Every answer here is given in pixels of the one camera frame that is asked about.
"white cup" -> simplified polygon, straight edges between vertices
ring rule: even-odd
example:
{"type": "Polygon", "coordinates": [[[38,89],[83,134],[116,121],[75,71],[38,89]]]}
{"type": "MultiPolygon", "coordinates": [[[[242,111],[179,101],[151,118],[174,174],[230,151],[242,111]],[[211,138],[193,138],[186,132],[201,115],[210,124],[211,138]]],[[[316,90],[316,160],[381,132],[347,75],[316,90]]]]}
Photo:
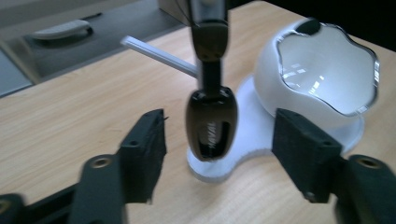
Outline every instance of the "white cup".
{"type": "Polygon", "coordinates": [[[277,33],[254,72],[255,90],[267,112],[274,116],[277,108],[288,109],[324,130],[348,125],[366,112],[375,102],[378,81],[373,51],[340,27],[311,19],[277,33]],[[308,23],[314,25],[302,33],[308,23]]]}

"white object on floor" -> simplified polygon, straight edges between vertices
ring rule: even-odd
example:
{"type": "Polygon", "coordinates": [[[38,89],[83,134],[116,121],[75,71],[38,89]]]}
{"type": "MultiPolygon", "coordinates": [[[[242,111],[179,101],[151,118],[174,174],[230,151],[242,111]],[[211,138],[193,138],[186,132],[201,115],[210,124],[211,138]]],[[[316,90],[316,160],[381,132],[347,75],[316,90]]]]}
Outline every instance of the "white object on floor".
{"type": "MultiPolygon", "coordinates": [[[[259,156],[272,156],[275,119],[262,107],[254,89],[253,76],[248,76],[236,94],[238,126],[229,153],[217,161],[199,161],[188,148],[187,161],[192,173],[204,182],[226,180],[233,169],[243,161],[259,156]]],[[[343,153],[352,149],[361,139],[364,119],[360,117],[347,126],[325,130],[343,145],[343,153]]]]}
{"type": "Polygon", "coordinates": [[[31,37],[39,40],[53,40],[65,38],[85,30],[89,35],[93,33],[93,29],[91,28],[89,22],[75,20],[53,26],[45,30],[34,32],[31,34],[31,37]]]}

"wooden table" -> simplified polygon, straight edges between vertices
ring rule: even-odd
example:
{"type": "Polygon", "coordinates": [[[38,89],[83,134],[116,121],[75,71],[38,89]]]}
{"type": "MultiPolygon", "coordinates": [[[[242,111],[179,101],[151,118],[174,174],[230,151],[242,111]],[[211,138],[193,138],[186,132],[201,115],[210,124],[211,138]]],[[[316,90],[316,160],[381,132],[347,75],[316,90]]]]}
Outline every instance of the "wooden table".
{"type": "MultiPolygon", "coordinates": [[[[301,16],[263,1],[230,12],[224,84],[237,90],[262,46],[301,16]]],[[[356,39],[381,62],[379,98],[351,154],[396,170],[396,53],[356,39]]],[[[149,42],[194,62],[188,28],[149,42]]],[[[79,179],[84,161],[115,153],[144,113],[164,108],[168,153],[153,205],[129,204],[131,223],[335,223],[333,202],[303,199],[275,157],[241,164],[221,184],[197,180],[186,160],[185,106],[196,80],[132,50],[0,100],[0,194],[36,202],[79,179]]]]}

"black object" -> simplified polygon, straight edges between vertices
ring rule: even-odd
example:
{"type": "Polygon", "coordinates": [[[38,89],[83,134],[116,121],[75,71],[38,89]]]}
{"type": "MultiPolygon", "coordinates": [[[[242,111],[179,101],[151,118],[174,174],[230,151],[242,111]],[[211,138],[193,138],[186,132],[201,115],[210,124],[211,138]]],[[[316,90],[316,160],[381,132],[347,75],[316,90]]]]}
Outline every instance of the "black object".
{"type": "Polygon", "coordinates": [[[121,224],[126,203],[150,203],[166,154],[163,110],[143,115],[114,155],[86,161],[79,182],[25,205],[0,195],[1,224],[121,224]]]}
{"type": "Polygon", "coordinates": [[[221,86],[221,58],[228,43],[227,4],[189,0],[188,9],[199,90],[187,105],[186,131],[195,157],[213,161],[227,154],[237,121],[233,92],[221,86]]]}
{"type": "Polygon", "coordinates": [[[396,177],[371,157],[340,156],[342,146],[305,117],[276,111],[273,152],[311,203],[338,198],[338,223],[396,223],[396,177]]]}

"white container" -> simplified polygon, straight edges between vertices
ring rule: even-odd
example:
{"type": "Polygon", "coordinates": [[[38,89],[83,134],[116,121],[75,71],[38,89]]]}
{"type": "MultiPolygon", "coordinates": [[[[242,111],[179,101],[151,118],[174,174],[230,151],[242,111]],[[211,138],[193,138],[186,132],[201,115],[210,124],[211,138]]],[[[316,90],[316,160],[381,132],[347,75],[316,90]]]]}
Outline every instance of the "white container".
{"type": "Polygon", "coordinates": [[[277,33],[263,48],[255,90],[271,115],[297,112],[321,129],[358,119],[375,102],[379,62],[338,26],[311,19],[277,33]]]}

